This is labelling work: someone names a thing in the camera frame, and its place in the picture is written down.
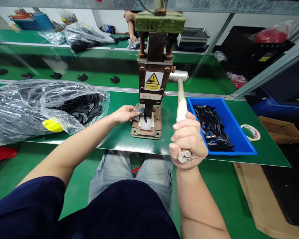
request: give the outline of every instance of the black rubber part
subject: black rubber part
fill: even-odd
[[[52,79],[56,79],[56,80],[58,80],[58,79],[61,79],[61,78],[62,78],[62,74],[61,74],[61,73],[54,72],[53,75],[50,75],[50,77],[51,77]]]
[[[120,79],[117,76],[113,76],[113,78],[110,78],[110,80],[112,83],[115,83],[115,84],[120,82]]]
[[[21,77],[24,80],[27,80],[27,79],[31,79],[33,77],[33,74],[28,72],[27,74],[21,74]]]
[[[8,72],[9,72],[9,71],[6,70],[6,69],[3,69],[3,68],[0,69],[0,75],[5,75],[5,74],[7,74]]]
[[[85,74],[83,74],[83,75],[78,75],[78,77],[77,77],[77,79],[79,80],[79,81],[86,81],[87,79],[88,79],[89,77],[87,76],[87,75],[85,75]]]

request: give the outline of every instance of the right hand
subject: right hand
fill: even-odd
[[[169,144],[172,160],[175,166],[180,169],[192,169],[200,164],[208,155],[207,147],[200,134],[200,123],[192,113],[187,112],[186,119],[174,124],[173,128],[176,131],[171,137],[173,143]],[[182,149],[188,149],[192,152],[188,163],[178,161],[178,154]]]
[[[137,38],[134,35],[130,35],[130,40],[132,43],[137,42]]]

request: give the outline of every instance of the blue container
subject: blue container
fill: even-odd
[[[38,22],[40,30],[55,30],[54,24],[50,21],[49,17],[43,12],[36,12],[33,14],[34,19]]]
[[[253,105],[251,108],[257,116],[268,118],[295,116],[299,114],[299,106],[281,105],[272,97]]]
[[[42,30],[42,28],[38,25],[38,23],[32,18],[11,19],[11,21],[14,21],[22,30],[33,30],[33,31]]]
[[[209,154],[213,155],[255,155],[257,151],[255,150],[252,143],[248,140],[246,134],[241,129],[234,115],[228,108],[226,102],[222,98],[187,98],[187,108],[188,111],[195,115],[197,121],[198,118],[195,114],[193,105],[204,106],[208,105],[210,107],[216,107],[216,112],[224,125],[225,133],[230,137],[234,147],[234,152],[212,152],[208,150]],[[202,130],[200,133],[206,144],[205,137]]]

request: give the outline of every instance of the finger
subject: finger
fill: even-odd
[[[169,151],[170,151],[170,155],[171,155],[172,159],[176,161],[176,160],[178,160],[178,155],[182,150],[177,144],[170,143]]]
[[[184,127],[194,126],[200,131],[200,123],[197,120],[193,119],[184,119],[173,125],[174,130],[178,130]]]
[[[174,142],[174,144],[177,144],[181,149],[188,149],[190,151],[200,150],[201,147],[197,147],[198,144],[197,137],[191,135],[184,138],[180,138]]]
[[[200,136],[200,130],[198,130],[194,126],[184,127],[184,128],[179,129],[179,130],[176,130],[175,133],[173,134],[173,136],[170,139],[171,139],[171,141],[175,142],[176,140],[178,140],[180,138],[184,138],[184,137],[191,136],[191,135],[193,135],[197,138],[203,139]]]
[[[185,117],[187,119],[190,119],[190,120],[196,120],[196,117],[192,113],[190,113],[189,111],[187,111]]]

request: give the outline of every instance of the hand crush warning sign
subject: hand crush warning sign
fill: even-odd
[[[145,75],[145,90],[159,91],[164,73],[147,71]]]

